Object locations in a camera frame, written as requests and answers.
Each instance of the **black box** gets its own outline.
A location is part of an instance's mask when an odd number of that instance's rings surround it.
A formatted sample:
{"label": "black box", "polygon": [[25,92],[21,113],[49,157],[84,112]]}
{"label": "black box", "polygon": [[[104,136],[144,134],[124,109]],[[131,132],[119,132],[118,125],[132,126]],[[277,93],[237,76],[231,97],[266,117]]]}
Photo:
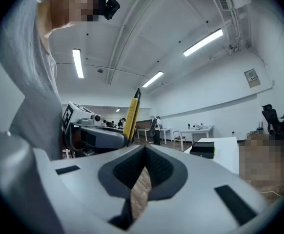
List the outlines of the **black box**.
{"label": "black box", "polygon": [[214,158],[215,143],[214,142],[194,142],[190,154],[204,157]]}

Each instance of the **cable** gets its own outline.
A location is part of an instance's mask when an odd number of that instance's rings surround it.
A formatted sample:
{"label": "cable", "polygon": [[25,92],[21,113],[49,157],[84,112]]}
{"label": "cable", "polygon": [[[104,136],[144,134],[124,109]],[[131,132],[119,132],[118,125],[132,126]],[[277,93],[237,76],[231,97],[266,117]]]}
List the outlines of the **cable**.
{"label": "cable", "polygon": [[274,191],[268,191],[268,192],[260,192],[260,193],[274,193],[275,195],[282,197],[281,195],[278,195],[277,193],[275,193]]}

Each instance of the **black sticker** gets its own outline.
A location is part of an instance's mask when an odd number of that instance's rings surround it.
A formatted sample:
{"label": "black sticker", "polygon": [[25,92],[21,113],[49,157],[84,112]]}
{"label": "black sticker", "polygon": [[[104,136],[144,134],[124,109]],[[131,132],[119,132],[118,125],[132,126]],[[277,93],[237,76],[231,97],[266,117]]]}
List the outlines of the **black sticker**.
{"label": "black sticker", "polygon": [[83,106],[80,106],[80,105],[77,105],[77,104],[74,104],[76,107],[78,107],[80,110],[82,111],[85,111],[87,113],[92,113],[90,110],[88,110],[87,108],[83,107]]}
{"label": "black sticker", "polygon": [[72,107],[68,105],[62,118],[62,125],[65,131],[67,130],[68,123],[70,121],[71,116],[73,115],[73,112],[74,110],[72,109]]}

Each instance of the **yellow tool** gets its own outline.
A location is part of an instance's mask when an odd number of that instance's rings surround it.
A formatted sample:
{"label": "yellow tool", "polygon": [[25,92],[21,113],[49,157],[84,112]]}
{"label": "yellow tool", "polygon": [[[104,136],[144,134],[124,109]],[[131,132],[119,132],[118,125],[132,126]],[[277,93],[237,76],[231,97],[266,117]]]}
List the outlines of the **yellow tool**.
{"label": "yellow tool", "polygon": [[137,122],[137,117],[138,117],[139,108],[140,108],[140,98],[141,98],[141,91],[139,88],[136,94],[134,95],[134,98],[131,100],[131,104],[130,104],[128,114],[127,114],[126,123],[123,129],[123,134],[126,135],[128,138],[127,146],[131,144],[131,140],[134,134],[134,128]]}

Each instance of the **white table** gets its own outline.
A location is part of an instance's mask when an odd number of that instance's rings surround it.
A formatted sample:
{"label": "white table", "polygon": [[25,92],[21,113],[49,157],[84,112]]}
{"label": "white table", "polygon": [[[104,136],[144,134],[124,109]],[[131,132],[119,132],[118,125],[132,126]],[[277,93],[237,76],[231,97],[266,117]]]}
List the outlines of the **white table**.
{"label": "white table", "polygon": [[145,141],[147,141],[146,132],[147,132],[147,131],[151,131],[151,129],[138,129],[138,130],[137,130],[137,133],[138,133],[138,139],[140,139],[139,131],[143,131],[143,132],[145,132]]}
{"label": "white table", "polygon": [[[234,174],[240,173],[240,152],[236,137],[229,138],[201,138],[198,142],[215,142],[216,153],[212,159]],[[192,147],[185,150],[189,154]]]}
{"label": "white table", "polygon": [[209,138],[209,132],[214,128],[214,125],[208,126],[208,128],[206,129],[199,129],[199,130],[195,130],[195,128],[190,128],[184,131],[179,131],[180,133],[180,143],[181,143],[181,151],[183,152],[183,137],[182,134],[185,133],[191,133],[191,137],[192,137],[192,144],[194,144],[194,134],[206,134],[206,138]]}
{"label": "white table", "polygon": [[163,137],[164,137],[164,140],[165,140],[165,144],[167,144],[166,131],[170,131],[170,141],[172,141],[172,139],[173,139],[171,128],[163,128],[163,129],[161,129],[161,132],[163,132]]}

